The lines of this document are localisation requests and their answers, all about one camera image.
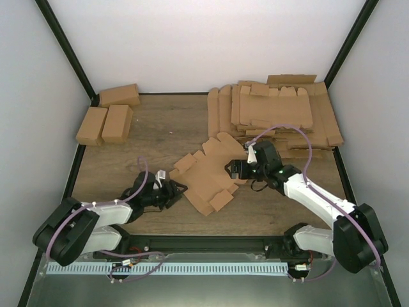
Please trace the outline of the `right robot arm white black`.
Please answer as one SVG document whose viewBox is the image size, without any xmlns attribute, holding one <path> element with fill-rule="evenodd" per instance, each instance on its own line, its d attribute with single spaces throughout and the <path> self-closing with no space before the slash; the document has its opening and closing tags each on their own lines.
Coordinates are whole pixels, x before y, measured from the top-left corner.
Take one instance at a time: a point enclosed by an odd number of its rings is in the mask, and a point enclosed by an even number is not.
<svg viewBox="0 0 409 307">
<path fill-rule="evenodd" d="M 342 200 L 311 181 L 297 167 L 283 164 L 269 141 L 245 147 L 247 158 L 232 160 L 224 169 L 232 179 L 264 182 L 265 187 L 294 200 L 328 226 L 299 223 L 284 233 L 284 250 L 297 258 L 305 251 L 333 256 L 349 272 L 380 264 L 389 246 L 374 209 Z"/>
</svg>

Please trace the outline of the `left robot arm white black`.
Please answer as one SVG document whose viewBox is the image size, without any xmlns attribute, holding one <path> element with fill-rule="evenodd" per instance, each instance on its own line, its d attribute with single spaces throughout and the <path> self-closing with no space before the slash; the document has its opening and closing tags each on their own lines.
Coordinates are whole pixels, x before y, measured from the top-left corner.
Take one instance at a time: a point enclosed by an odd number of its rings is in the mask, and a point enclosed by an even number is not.
<svg viewBox="0 0 409 307">
<path fill-rule="evenodd" d="M 59 265 L 67 266 L 87 253 L 126 257 L 130 234 L 122 227 L 140 218 L 146 208 L 172 207 L 188 190 L 165 171 L 141 172 L 117 200 L 83 203 L 73 197 L 61 201 L 33 235 L 33 244 Z"/>
</svg>

